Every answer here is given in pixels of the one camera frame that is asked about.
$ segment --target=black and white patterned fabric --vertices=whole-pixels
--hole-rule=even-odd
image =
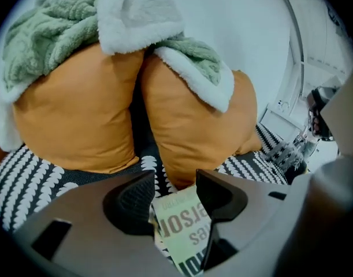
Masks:
[[[263,152],[230,156],[216,171],[254,181],[287,184],[280,168],[265,156],[265,152],[275,146],[275,137],[260,125],[257,131],[262,139]],[[21,147],[0,163],[0,224],[5,230],[14,232],[27,217],[70,189],[141,170],[155,171],[156,197],[177,191],[167,178],[155,143],[150,143],[138,155],[139,162],[125,170],[98,174],[63,169],[37,157],[28,147]]]

